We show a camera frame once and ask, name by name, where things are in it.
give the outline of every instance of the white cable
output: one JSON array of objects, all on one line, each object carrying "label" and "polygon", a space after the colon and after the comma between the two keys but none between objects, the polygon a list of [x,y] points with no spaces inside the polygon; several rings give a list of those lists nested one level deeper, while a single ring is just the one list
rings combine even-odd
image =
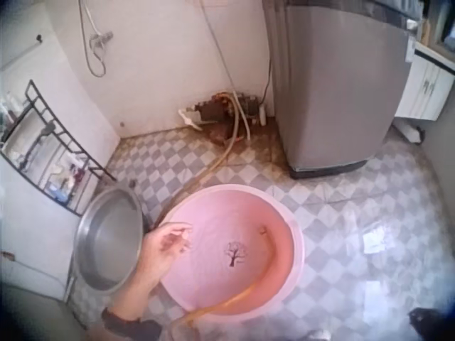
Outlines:
[{"label": "white cable", "polygon": [[220,59],[223,62],[223,66],[225,68],[227,78],[229,78],[231,92],[234,94],[235,103],[239,107],[240,115],[242,116],[243,124],[245,125],[245,130],[247,131],[247,140],[250,141],[251,133],[250,133],[250,127],[248,126],[247,116],[245,115],[245,112],[243,111],[243,108],[240,105],[239,97],[237,95],[237,92],[235,91],[234,81],[232,80],[232,77],[230,75],[228,65],[226,64],[225,57],[223,55],[223,52],[221,51],[221,47],[220,47],[220,44],[218,43],[218,39],[216,38],[215,32],[213,31],[213,27],[211,26],[210,21],[208,20],[208,15],[207,15],[207,12],[205,11],[203,0],[199,0],[199,3],[200,3],[200,7],[202,8],[202,13],[204,15],[205,22],[207,23],[208,30],[210,31],[210,34],[212,35],[213,42],[215,43],[216,48],[218,50],[218,54],[220,55]]},{"label": "white cable", "polygon": [[84,2],[85,13],[87,14],[90,25],[92,25],[92,28],[95,31],[95,33],[100,36],[101,32],[100,32],[100,30],[98,30],[97,26],[95,25],[95,22],[93,21],[92,14],[90,13],[90,10],[88,9],[86,0],[83,0],[83,2]]}]

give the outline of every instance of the wrist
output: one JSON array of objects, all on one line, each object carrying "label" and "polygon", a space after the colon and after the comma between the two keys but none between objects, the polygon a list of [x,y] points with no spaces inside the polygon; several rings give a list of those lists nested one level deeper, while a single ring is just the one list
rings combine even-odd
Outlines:
[{"label": "wrist", "polygon": [[147,292],[147,295],[152,291],[155,286],[159,283],[159,278],[155,276],[150,276],[148,274],[142,274],[140,272],[136,272],[131,278],[131,287],[134,290],[139,292]]}]

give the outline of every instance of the forearm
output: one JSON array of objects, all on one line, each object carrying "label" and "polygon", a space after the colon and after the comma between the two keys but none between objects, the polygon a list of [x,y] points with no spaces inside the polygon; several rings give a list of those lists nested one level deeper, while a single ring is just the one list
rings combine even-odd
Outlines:
[{"label": "forearm", "polygon": [[108,311],[122,320],[134,321],[142,317],[151,290],[158,284],[158,280],[145,281],[134,275],[130,282],[118,293]]}]

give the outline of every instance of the metal bowl rim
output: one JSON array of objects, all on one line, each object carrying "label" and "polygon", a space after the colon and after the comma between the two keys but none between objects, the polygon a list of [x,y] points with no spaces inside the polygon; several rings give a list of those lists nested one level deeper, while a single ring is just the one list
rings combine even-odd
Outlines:
[{"label": "metal bowl rim", "polygon": [[80,241],[80,235],[82,234],[82,228],[84,227],[85,223],[87,222],[87,219],[88,219],[87,216],[89,215],[89,213],[92,212],[93,207],[96,207],[97,205],[99,205],[104,200],[106,195],[108,195],[111,192],[118,191],[118,190],[126,192],[131,197],[131,199],[134,201],[134,204],[135,204],[135,206],[137,208],[137,217],[139,218],[139,228],[140,228],[140,230],[139,230],[139,246],[137,248],[137,253],[136,253],[136,262],[137,262],[137,260],[139,258],[139,254],[141,253],[142,239],[144,237],[144,230],[143,230],[144,218],[143,218],[143,215],[142,215],[141,204],[139,202],[138,197],[136,196],[136,194],[130,188],[125,187],[123,185],[115,185],[115,186],[112,186],[112,187],[110,187],[110,188],[108,188],[106,190],[103,190],[85,209],[84,214],[82,215],[82,218],[81,218],[81,220],[79,222],[79,225],[77,226],[77,231],[75,233],[74,243],[73,243],[73,266],[74,266],[74,271],[75,271],[75,274],[76,274],[76,278],[79,278],[80,280],[82,280],[82,282],[84,282],[84,284],[91,291],[94,291],[95,293],[103,293],[103,294],[114,293],[120,287],[123,286],[123,284],[128,280],[128,278],[131,276],[131,274],[133,273],[133,271],[136,268],[136,264],[134,264],[130,268],[130,270],[128,270],[128,272],[125,274],[124,278],[121,281],[119,281],[117,284],[115,284],[113,287],[111,287],[111,288],[109,288],[107,290],[100,290],[100,289],[93,288],[89,283],[87,283],[87,281],[85,280],[84,276],[82,275],[82,272],[81,272],[80,267],[79,267],[79,263],[77,262],[77,256],[78,256],[77,245],[78,245],[78,242]]}]

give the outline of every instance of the electrical cord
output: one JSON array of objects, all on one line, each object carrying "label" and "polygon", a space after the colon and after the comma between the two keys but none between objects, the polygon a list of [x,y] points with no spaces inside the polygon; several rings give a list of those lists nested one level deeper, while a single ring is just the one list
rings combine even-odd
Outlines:
[{"label": "electrical cord", "polygon": [[[85,28],[84,28],[84,15],[82,13],[82,2],[84,0],[79,0],[78,3],[79,3],[79,16],[80,16],[80,30],[81,30],[81,33],[82,33],[82,44],[84,45],[84,54],[85,54],[85,62],[87,63],[87,67],[88,67],[88,70],[90,71],[90,73],[92,75],[94,75],[95,77],[98,77],[98,78],[101,78],[101,77],[104,77],[104,75],[106,75],[106,65],[105,65],[105,62],[104,62],[104,56],[103,55],[98,55],[93,46],[92,46],[92,41],[93,41],[93,38],[90,39],[90,49],[92,50],[93,52],[93,55],[99,60],[99,62],[101,63],[101,66],[102,66],[102,72],[101,73],[96,73],[93,69],[92,69],[92,66],[90,64],[90,61],[89,61],[89,58],[88,58],[88,52],[87,52],[87,39],[85,37]],[[100,34],[98,33],[98,30],[96,29],[96,26],[95,26],[95,23],[93,22],[92,20],[92,16],[90,15],[90,12],[88,10],[88,7],[87,5],[85,4],[84,2],[84,7],[85,7],[85,11],[87,13],[87,16],[89,17],[89,21],[90,23],[92,24],[92,28],[93,30],[96,32],[97,35],[100,36]]]},{"label": "electrical cord", "polygon": [[207,11],[205,10],[205,7],[204,7],[203,0],[199,0],[199,3],[200,3],[200,7],[202,8],[202,13],[204,15],[205,22],[207,23],[208,30],[210,31],[213,42],[215,43],[215,46],[218,50],[218,54],[220,55],[221,62],[223,63],[223,66],[225,68],[227,78],[229,78],[231,92],[234,95],[235,103],[240,110],[240,115],[242,116],[243,124],[245,125],[245,130],[247,131],[247,140],[250,141],[251,140],[250,126],[248,125],[247,116],[245,115],[245,112],[243,111],[242,105],[240,104],[240,101],[239,101],[239,97],[237,95],[237,92],[235,91],[234,81],[232,80],[232,76],[229,72],[228,64],[226,63],[223,52],[221,51],[221,47],[218,42],[218,39],[216,38],[215,31],[213,30],[213,27],[210,24],[210,20],[208,20],[208,15],[207,15]]},{"label": "electrical cord", "polygon": [[270,78],[272,78],[271,76],[272,76],[272,59],[269,58],[269,75],[267,77],[267,84],[265,85],[264,94],[262,95],[262,99],[261,99],[261,102],[259,103],[259,106],[263,105],[265,102],[265,96],[267,95],[267,90],[269,89],[269,85],[270,85]]}]

